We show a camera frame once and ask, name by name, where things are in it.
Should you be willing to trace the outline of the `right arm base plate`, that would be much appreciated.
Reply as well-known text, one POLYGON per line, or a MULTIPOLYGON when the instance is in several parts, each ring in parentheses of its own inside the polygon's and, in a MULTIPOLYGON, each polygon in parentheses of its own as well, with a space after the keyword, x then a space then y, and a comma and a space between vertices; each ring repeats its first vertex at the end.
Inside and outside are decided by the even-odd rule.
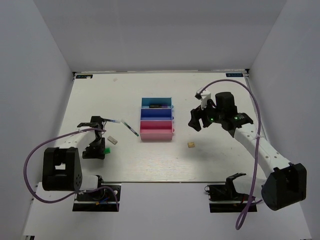
POLYGON ((249 199, 249 191, 237 192, 233 181, 246 176, 236 173, 226 178, 225 182, 209 183, 204 187, 209 199, 210 213, 240 213, 249 199))

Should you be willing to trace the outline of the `black highlighter purple cap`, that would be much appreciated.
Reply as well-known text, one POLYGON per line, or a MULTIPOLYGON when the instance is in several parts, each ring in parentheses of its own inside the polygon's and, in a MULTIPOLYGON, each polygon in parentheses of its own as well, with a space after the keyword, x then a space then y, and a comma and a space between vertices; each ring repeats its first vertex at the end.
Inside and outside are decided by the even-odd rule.
POLYGON ((167 108, 169 108, 169 106, 166 104, 150 104, 149 108, 151 108, 151 109, 167 109, 167 108))

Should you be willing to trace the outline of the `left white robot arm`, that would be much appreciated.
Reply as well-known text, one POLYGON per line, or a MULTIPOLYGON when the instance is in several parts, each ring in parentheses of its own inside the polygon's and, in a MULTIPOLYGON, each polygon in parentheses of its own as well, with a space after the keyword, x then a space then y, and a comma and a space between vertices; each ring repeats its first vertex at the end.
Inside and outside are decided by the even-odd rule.
POLYGON ((105 196, 106 187, 97 175, 83 175, 81 160, 105 158, 105 138, 102 136, 105 120, 92 116, 82 122, 78 131, 57 147, 44 151, 42 187, 46 191, 88 191, 99 200, 105 196))

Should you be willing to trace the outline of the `black highlighter green cap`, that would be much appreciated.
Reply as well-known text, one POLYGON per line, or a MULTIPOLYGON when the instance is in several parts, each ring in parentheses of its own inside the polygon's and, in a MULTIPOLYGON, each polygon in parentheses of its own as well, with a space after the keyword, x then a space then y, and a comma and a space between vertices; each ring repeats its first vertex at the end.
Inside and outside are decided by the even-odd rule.
POLYGON ((103 153, 105 155, 110 154, 111 153, 111 149, 109 147, 107 147, 107 148, 104 149, 103 153))

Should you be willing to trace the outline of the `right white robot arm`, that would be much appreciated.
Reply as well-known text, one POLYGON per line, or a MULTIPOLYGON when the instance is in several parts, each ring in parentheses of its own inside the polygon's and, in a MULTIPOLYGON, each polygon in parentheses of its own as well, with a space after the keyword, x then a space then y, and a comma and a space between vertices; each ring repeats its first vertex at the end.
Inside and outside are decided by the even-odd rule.
POLYGON ((205 182, 216 202, 237 201, 241 196, 262 199, 276 211, 306 198, 307 171, 280 155, 259 135, 260 125, 240 113, 230 92, 211 96, 199 90, 200 105, 185 123, 174 112, 170 99, 143 98, 139 140, 121 138, 120 146, 106 158, 101 174, 109 182, 205 182), (254 158, 264 179, 232 173, 221 163, 239 142, 254 158))

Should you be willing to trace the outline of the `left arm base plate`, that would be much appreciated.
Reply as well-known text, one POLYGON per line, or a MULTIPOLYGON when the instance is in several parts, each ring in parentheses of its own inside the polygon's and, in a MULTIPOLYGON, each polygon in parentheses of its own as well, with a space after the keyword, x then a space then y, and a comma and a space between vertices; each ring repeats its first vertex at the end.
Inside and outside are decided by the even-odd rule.
POLYGON ((76 195, 73 202, 73 212, 118 212, 117 207, 120 206, 121 188, 120 183, 112 183, 103 186, 108 186, 112 189, 101 189, 92 193, 83 193, 76 195))

